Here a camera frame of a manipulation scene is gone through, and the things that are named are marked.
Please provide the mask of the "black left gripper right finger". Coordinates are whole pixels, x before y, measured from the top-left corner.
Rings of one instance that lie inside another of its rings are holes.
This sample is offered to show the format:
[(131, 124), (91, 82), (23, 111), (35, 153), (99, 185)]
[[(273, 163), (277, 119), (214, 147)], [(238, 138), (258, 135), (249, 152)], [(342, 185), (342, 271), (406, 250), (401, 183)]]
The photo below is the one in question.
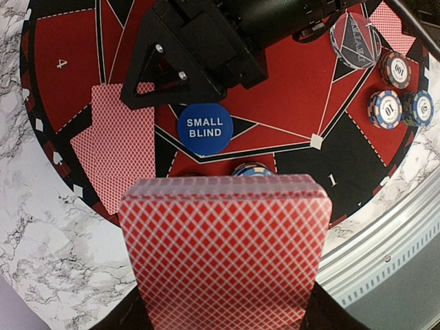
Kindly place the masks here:
[(304, 316), (304, 329), (368, 330), (369, 328), (343, 309), (320, 285), (315, 285)]

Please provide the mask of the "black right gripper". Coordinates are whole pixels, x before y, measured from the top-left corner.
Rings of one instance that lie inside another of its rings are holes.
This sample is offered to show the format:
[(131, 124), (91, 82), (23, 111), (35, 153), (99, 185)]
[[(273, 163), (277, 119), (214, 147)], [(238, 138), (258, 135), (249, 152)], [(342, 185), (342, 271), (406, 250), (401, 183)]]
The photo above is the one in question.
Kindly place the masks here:
[(157, 1), (141, 21), (120, 99), (131, 110), (213, 103), (268, 78), (265, 50), (319, 39), (357, 1)]

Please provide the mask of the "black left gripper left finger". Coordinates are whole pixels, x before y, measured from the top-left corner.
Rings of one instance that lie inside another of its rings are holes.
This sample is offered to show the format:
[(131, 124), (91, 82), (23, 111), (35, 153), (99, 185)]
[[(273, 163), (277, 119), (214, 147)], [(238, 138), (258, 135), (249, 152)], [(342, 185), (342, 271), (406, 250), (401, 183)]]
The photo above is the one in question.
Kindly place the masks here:
[(91, 327), (92, 330), (148, 328), (149, 316), (138, 289), (132, 289), (106, 317)]

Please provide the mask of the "blue small blind button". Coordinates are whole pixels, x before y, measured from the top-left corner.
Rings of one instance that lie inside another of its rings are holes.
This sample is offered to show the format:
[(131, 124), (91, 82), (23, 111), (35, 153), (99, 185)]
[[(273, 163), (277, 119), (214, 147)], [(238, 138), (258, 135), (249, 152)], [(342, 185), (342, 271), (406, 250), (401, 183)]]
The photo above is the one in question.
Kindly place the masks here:
[(230, 113), (218, 103), (190, 104), (178, 119), (177, 132), (180, 142), (189, 151), (209, 156), (229, 145), (234, 124)]

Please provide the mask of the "red playing card deck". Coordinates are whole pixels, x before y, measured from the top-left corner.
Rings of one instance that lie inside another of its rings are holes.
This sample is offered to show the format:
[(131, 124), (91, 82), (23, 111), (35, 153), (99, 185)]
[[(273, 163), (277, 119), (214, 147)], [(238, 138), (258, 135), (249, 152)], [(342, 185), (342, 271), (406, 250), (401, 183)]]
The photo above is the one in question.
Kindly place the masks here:
[(332, 202), (308, 175), (141, 179), (119, 220), (154, 329), (298, 329)]

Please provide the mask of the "red brown poker chip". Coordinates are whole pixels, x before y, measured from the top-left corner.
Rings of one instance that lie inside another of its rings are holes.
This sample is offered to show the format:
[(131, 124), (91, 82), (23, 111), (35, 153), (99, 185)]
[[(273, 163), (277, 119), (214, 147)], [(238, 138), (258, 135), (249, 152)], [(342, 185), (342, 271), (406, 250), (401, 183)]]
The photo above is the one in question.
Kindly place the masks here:
[(399, 52), (388, 52), (381, 57), (379, 72), (388, 86), (405, 89), (409, 86), (412, 71), (405, 56)]

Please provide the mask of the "single red playing card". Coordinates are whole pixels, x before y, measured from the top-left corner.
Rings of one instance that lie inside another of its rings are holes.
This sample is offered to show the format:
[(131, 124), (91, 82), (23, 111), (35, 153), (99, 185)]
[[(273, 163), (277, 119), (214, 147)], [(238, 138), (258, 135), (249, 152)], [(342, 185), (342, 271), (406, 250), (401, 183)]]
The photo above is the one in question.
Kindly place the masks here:
[(121, 175), (105, 174), (103, 166), (107, 163), (95, 151), (92, 127), (73, 137), (70, 143), (104, 210), (109, 215), (116, 214), (124, 192), (134, 181)]

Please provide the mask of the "round red black poker mat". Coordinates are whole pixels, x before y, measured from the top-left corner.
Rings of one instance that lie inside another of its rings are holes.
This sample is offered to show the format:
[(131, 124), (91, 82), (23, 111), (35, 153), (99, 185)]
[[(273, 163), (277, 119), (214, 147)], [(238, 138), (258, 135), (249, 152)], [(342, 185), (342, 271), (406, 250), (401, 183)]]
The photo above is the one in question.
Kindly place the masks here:
[[(37, 139), (63, 181), (109, 221), (70, 140), (92, 127), (91, 88), (121, 83), (143, 14), (152, 1), (31, 1), (21, 37), (25, 105)], [(269, 78), (236, 87), (223, 101), (234, 133), (228, 147), (198, 157), (179, 141), (179, 105), (155, 110), (158, 177), (228, 175), (244, 162), (278, 174), (307, 173), (327, 189), (332, 224), (365, 205), (403, 161), (415, 127), (371, 124), (369, 97), (384, 90), (378, 69), (343, 65), (324, 36), (308, 45), (286, 38), (267, 52)]]

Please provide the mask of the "clear round dealer button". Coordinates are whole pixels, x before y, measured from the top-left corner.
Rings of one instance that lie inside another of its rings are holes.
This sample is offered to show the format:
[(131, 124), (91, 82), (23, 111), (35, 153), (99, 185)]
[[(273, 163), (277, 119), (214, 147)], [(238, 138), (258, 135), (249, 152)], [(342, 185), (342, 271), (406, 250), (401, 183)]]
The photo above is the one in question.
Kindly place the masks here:
[(365, 16), (344, 13), (330, 29), (333, 50), (339, 60), (354, 70), (374, 67), (382, 52), (379, 34)]

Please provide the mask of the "aluminium front rail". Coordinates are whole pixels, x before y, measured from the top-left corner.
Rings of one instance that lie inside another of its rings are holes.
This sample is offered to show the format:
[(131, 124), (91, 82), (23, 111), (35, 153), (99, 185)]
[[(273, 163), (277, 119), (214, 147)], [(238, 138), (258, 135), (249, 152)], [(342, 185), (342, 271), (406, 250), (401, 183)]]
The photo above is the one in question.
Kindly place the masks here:
[(439, 234), (439, 187), (420, 188), (325, 256), (318, 284), (348, 307), (400, 270)]

